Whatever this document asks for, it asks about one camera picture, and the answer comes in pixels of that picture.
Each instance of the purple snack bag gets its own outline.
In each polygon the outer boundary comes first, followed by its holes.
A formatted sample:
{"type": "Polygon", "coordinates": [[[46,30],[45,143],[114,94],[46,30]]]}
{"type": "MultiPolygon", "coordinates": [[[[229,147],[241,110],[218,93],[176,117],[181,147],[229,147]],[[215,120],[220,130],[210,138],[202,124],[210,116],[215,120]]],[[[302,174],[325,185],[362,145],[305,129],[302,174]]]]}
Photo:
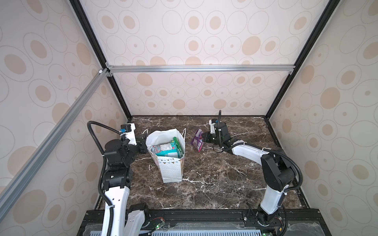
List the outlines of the purple snack bag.
{"type": "Polygon", "coordinates": [[[198,152],[201,151],[202,144],[203,144],[203,139],[201,138],[202,134],[203,134],[202,130],[198,129],[197,132],[195,133],[193,140],[191,141],[191,144],[197,148],[198,152]]]}

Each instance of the vent grille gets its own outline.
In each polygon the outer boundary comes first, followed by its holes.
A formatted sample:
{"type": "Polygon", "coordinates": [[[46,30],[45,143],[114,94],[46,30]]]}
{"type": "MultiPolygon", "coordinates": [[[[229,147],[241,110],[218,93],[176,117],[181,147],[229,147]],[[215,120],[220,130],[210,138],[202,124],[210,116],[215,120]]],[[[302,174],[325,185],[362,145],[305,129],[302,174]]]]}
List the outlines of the vent grille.
{"type": "MultiPolygon", "coordinates": [[[[91,231],[90,236],[101,236],[101,231],[91,231]]],[[[168,230],[155,231],[152,236],[261,236],[260,230],[168,230]]]]}

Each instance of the black base platform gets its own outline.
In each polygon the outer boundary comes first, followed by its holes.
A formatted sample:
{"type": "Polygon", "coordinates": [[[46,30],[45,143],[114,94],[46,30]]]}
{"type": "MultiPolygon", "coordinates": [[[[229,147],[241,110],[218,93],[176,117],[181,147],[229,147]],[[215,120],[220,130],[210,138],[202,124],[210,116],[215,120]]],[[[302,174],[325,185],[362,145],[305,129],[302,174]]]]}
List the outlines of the black base platform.
{"type": "MultiPolygon", "coordinates": [[[[170,227],[178,223],[234,223],[244,227],[254,227],[260,229],[262,233],[272,233],[275,229],[281,226],[279,219],[275,219],[273,224],[267,227],[261,226],[253,217],[248,217],[247,210],[150,210],[150,219],[156,217],[163,217],[166,224],[170,227]]],[[[285,215],[283,210],[279,210],[279,216],[282,217],[282,222],[285,224],[285,215]]],[[[317,223],[321,226],[325,236],[332,236],[325,221],[318,209],[287,209],[286,216],[289,224],[297,223],[317,223]]],[[[102,224],[104,218],[104,210],[90,210],[87,211],[83,222],[81,223],[77,236],[82,236],[85,227],[90,224],[102,224]]],[[[159,220],[152,221],[143,230],[152,230],[159,220]]]]}

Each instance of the green package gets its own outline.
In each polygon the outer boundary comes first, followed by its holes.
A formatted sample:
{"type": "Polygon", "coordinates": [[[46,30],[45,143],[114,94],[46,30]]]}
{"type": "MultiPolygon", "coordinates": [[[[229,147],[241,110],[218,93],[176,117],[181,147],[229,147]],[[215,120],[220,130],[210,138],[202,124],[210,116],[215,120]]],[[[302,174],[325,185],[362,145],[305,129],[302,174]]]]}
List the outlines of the green package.
{"type": "Polygon", "coordinates": [[[181,154],[181,157],[183,157],[183,156],[184,156],[184,151],[183,151],[183,149],[181,148],[180,142],[178,141],[178,139],[177,139],[176,137],[173,137],[173,141],[176,143],[177,150],[178,150],[179,153],[181,154]]]}

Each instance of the robotic arm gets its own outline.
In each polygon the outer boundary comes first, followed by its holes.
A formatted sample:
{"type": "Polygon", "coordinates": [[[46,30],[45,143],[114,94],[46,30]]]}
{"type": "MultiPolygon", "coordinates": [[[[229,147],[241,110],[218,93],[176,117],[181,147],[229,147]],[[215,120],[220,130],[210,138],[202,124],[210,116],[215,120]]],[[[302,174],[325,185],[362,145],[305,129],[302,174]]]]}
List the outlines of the robotic arm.
{"type": "MultiPolygon", "coordinates": [[[[219,111],[218,119],[209,121],[210,131],[204,133],[202,138],[207,143],[219,145],[222,152],[243,156],[262,165],[267,187],[264,198],[253,217],[256,217],[262,226],[268,226],[277,214],[278,208],[281,207],[287,191],[297,189],[302,184],[301,170],[280,148],[274,150],[260,148],[232,138],[226,124],[220,121],[220,115],[221,111],[219,111]],[[296,172],[299,176],[298,184],[289,188],[296,172]]],[[[89,121],[87,126],[104,159],[98,185],[99,193],[106,202],[101,236],[138,236],[140,229],[149,224],[148,207],[146,204],[130,206],[125,225],[126,203],[133,173],[130,165],[137,154],[147,153],[147,133],[136,137],[133,123],[121,125],[120,131],[94,121],[89,121]],[[92,124],[118,133],[121,139],[106,143],[104,151],[91,128],[92,124]]],[[[161,228],[164,224],[162,221],[154,230],[161,228]]]]}
{"type": "Polygon", "coordinates": [[[227,125],[220,121],[220,115],[221,111],[219,111],[218,119],[209,120],[210,131],[202,134],[202,138],[207,143],[219,145],[222,152],[246,157],[262,166],[267,187],[257,209],[256,218],[260,225],[267,226],[277,214],[287,191],[297,189],[302,184],[301,170],[281,148],[260,148],[232,138],[228,133],[227,125]],[[296,172],[299,175],[299,182],[295,187],[289,188],[296,172]]]}

